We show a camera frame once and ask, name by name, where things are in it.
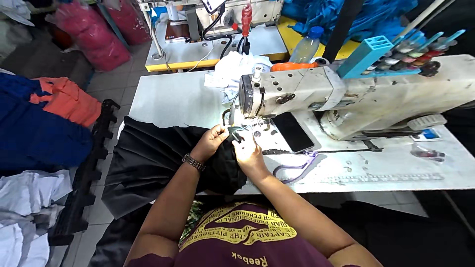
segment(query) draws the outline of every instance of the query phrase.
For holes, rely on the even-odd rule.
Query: orange fabric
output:
[[[282,70],[292,70],[292,69],[301,69],[301,68],[311,68],[318,67],[318,63],[294,63],[294,62],[285,62],[277,63],[272,65],[270,71],[282,71]]]
[[[38,78],[41,90],[52,95],[31,94],[30,102],[38,104],[48,101],[44,111],[54,113],[84,127],[90,126],[101,114],[101,103],[86,94],[66,77]]]

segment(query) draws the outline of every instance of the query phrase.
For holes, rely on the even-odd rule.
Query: blue bottle cap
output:
[[[323,33],[323,28],[320,26],[314,26],[310,28],[310,31],[308,32],[308,37],[312,39],[317,39],[319,38]]]

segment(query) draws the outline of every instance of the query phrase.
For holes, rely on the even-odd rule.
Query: watch strap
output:
[[[200,162],[198,162],[197,160],[193,159],[191,156],[190,156],[190,153],[186,154],[183,159],[181,160],[181,162],[185,163],[187,162],[189,165],[195,167],[198,169],[198,171],[204,171],[205,170],[205,165],[204,164],[201,164]]]

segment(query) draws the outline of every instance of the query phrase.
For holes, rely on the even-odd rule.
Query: water bottle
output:
[[[323,28],[320,26],[311,27],[308,35],[298,42],[289,62],[294,63],[310,63],[320,45],[320,36]]]

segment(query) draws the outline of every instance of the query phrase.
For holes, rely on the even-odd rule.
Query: white table top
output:
[[[188,125],[211,128],[221,123],[221,114],[229,107],[222,105],[219,88],[203,86],[209,71],[143,76],[137,86],[129,116],[158,127]],[[316,151],[366,149],[361,142],[338,142],[320,130],[312,113],[293,113],[313,139]],[[321,153],[305,170],[307,175],[289,186],[298,193],[349,191],[415,191],[475,188],[475,158],[444,127],[436,130],[441,141],[414,142],[409,137],[373,141],[383,152]],[[263,150],[289,150],[282,136],[270,131],[256,138]],[[411,148],[420,145],[446,154],[443,163],[417,158]],[[267,155],[266,165],[272,171],[280,164],[302,165],[305,155]],[[296,177],[301,170],[280,171],[277,177]],[[248,182],[236,194],[259,193]]]
[[[167,28],[167,17],[162,18],[162,21],[158,23],[156,29],[157,40],[162,49],[167,54],[168,64],[183,63],[183,62],[196,62],[202,57],[212,52],[204,60],[219,59],[221,52],[226,46],[222,44],[222,41],[228,41],[228,39],[218,39],[214,41],[202,41],[199,43],[185,43],[185,42],[165,42],[165,32]],[[234,34],[232,45],[237,45],[241,39],[241,34]],[[248,37],[251,43],[249,52],[253,55],[272,55],[287,53],[284,41],[282,40],[277,26],[266,27],[265,25],[259,25],[252,29],[252,34]],[[230,51],[236,51],[237,46],[229,46],[227,55]],[[154,66],[165,64],[165,59],[153,59],[152,55],[157,52],[157,47],[154,43],[151,44],[146,66]]]

